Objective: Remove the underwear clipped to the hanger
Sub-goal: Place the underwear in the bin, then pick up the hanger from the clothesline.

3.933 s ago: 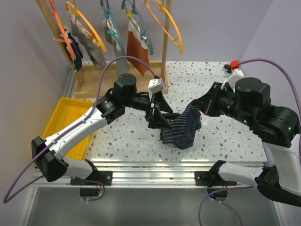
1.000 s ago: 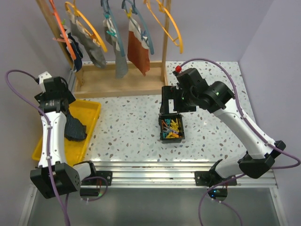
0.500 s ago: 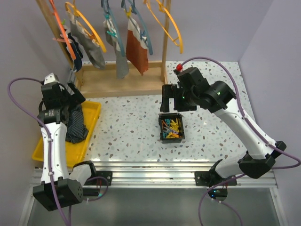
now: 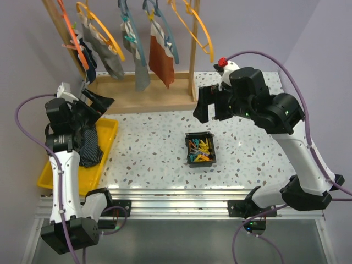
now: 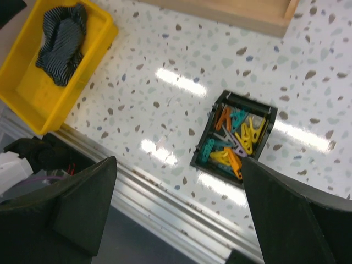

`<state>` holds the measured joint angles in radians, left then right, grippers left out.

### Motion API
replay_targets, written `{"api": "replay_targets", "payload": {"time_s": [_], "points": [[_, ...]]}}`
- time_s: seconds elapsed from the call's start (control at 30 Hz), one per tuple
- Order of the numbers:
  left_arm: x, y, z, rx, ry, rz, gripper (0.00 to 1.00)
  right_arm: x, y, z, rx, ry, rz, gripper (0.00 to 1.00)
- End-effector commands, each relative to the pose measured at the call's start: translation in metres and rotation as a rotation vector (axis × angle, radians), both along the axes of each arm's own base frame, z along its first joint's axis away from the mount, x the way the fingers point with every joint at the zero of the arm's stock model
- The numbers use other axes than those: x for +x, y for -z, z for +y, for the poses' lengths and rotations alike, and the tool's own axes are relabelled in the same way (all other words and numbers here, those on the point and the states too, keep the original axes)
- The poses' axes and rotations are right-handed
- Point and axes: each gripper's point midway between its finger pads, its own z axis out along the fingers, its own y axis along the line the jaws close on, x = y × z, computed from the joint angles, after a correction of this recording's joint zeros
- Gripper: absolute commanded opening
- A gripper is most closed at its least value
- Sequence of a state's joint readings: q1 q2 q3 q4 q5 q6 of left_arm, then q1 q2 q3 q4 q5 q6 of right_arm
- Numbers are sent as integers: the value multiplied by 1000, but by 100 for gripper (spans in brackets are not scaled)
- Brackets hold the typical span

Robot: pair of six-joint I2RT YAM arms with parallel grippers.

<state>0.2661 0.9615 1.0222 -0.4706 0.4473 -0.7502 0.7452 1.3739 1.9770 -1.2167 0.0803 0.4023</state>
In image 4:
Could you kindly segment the navy striped underwear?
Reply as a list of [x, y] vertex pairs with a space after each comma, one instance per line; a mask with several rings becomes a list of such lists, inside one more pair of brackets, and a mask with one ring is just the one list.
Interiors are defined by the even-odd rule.
[[73, 148], [79, 154], [79, 166], [91, 168], [102, 161], [104, 152], [98, 145], [95, 126], [84, 126], [74, 135]]

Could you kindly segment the yellow plastic hanger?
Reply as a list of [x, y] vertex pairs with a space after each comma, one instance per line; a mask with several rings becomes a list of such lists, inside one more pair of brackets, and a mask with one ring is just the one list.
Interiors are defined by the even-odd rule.
[[[192, 38], [193, 43], [195, 45], [198, 45], [201, 48], [201, 50], [206, 55], [209, 56], [210, 62], [213, 63], [215, 61], [215, 49], [214, 49], [214, 45], [213, 45], [210, 33], [200, 16], [201, 1], [180, 1], [180, 2], [184, 5], [184, 8], [185, 8], [184, 13], [192, 17], [192, 27], [190, 27], [182, 17], [180, 11], [178, 10], [177, 1], [168, 0], [167, 4], [171, 7], [174, 14], [177, 16], [177, 18], [180, 20], [180, 22], [188, 31], [188, 33]], [[204, 42], [202, 42], [202, 40], [199, 39], [198, 37], [199, 29], [201, 29], [202, 33], [205, 36]]]

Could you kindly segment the rust orange underwear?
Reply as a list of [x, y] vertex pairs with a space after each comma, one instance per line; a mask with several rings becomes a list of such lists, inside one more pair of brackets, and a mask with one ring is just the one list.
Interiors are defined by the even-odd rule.
[[155, 21], [151, 23], [148, 65], [168, 89], [175, 79], [172, 48], [160, 24]]

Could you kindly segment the blue-grey hanger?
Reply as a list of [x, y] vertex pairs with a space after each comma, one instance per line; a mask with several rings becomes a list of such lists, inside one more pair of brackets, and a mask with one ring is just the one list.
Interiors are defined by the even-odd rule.
[[158, 6], [158, 1], [143, 0], [142, 8], [146, 12], [151, 24], [151, 36], [165, 50], [166, 55], [174, 59], [175, 64], [179, 64], [179, 54], [174, 36], [166, 17]]

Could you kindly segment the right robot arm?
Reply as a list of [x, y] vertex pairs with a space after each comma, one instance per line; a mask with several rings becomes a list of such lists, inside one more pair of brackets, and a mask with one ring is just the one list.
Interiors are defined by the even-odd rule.
[[272, 95], [262, 71], [236, 64], [214, 65], [219, 84], [199, 88], [193, 116], [209, 121], [208, 107], [214, 105], [214, 119], [241, 117], [253, 121], [281, 147], [294, 168], [287, 182], [253, 188], [244, 201], [235, 205], [240, 216], [257, 216], [277, 205], [297, 211], [324, 210], [332, 202], [331, 191], [343, 185], [344, 177], [333, 173], [314, 148], [306, 131], [308, 117], [298, 100], [289, 93]]

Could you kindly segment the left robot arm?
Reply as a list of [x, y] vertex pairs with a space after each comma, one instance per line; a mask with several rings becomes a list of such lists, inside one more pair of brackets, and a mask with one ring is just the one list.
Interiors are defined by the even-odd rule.
[[99, 218], [114, 211], [107, 188], [89, 191], [84, 202], [80, 201], [78, 174], [83, 129], [95, 125], [114, 102], [88, 89], [83, 89], [82, 94], [91, 104], [59, 96], [45, 104], [49, 119], [46, 130], [52, 130], [46, 132], [45, 146], [53, 175], [53, 205], [41, 238], [60, 255], [98, 244]]

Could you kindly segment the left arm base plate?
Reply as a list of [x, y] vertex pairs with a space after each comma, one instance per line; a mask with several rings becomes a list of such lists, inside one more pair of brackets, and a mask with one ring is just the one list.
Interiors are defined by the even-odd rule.
[[103, 211], [98, 221], [102, 230], [122, 229], [131, 213], [131, 200], [113, 200]]

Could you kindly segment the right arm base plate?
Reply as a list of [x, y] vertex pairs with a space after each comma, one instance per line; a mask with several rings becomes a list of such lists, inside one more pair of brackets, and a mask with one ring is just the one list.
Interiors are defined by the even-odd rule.
[[241, 217], [243, 219], [247, 219], [249, 217], [253, 217], [262, 212], [266, 212], [265, 216], [267, 217], [276, 217], [277, 212], [270, 211], [271, 208], [259, 208], [255, 203], [248, 202], [245, 200], [228, 200], [227, 201], [227, 209], [229, 217]]

